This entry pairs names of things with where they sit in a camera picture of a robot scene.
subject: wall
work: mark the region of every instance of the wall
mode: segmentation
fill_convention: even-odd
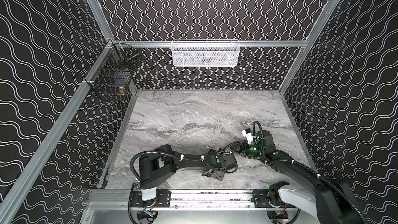
[[[128,103],[100,101],[88,93],[12,223],[79,223]]]
[[[129,54],[131,47],[122,45]],[[235,67],[175,67],[169,48],[145,48],[134,70],[140,89],[272,89],[278,90],[298,47],[241,48]]]
[[[102,51],[85,0],[0,0],[0,202]]]
[[[106,40],[86,0],[0,2],[2,201]],[[127,105],[128,101],[101,102],[88,93],[13,223],[79,222]]]
[[[327,0],[99,0],[119,40],[304,40]]]
[[[327,0],[99,0],[117,40],[305,40]],[[242,48],[238,65],[174,67],[146,48],[140,89],[278,89],[298,49]]]
[[[285,98],[320,173],[398,223],[398,0],[341,0]]]

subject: gold object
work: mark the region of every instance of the gold object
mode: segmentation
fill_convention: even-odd
[[[119,95],[120,96],[124,96],[124,90],[125,90],[124,87],[119,87]]]

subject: gray marble tabletop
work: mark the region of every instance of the gray marble tabletop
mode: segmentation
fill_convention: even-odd
[[[245,140],[241,131],[258,120],[271,132],[276,148],[308,165],[300,142],[276,91],[140,91],[122,140],[107,189],[129,189],[136,181],[130,159],[138,152],[171,144],[182,153],[203,154],[207,146],[218,149]],[[261,162],[235,155],[238,170],[223,181],[198,172],[177,172],[159,188],[167,189],[267,189],[289,177]],[[138,159],[135,163],[138,171]]]

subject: metal bracket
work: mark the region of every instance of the metal bracket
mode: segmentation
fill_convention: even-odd
[[[255,208],[274,208],[275,206],[271,206],[268,199],[268,189],[264,190],[253,190],[253,197],[251,201],[254,202]],[[286,208],[295,208],[295,206],[291,204],[286,204]]]
[[[157,198],[158,198],[158,203],[156,204],[157,208],[168,208],[170,207],[170,196],[171,192],[166,190],[166,189],[157,189]],[[143,201],[141,197],[141,191],[134,191],[132,193],[132,199],[131,199],[131,206],[132,208],[142,208],[143,207]]]

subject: black wire basket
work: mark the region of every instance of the black wire basket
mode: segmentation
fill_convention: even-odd
[[[128,101],[131,97],[132,68],[140,54],[137,49],[133,49],[128,56],[111,51],[95,74],[95,80],[89,83],[95,95],[103,101]]]

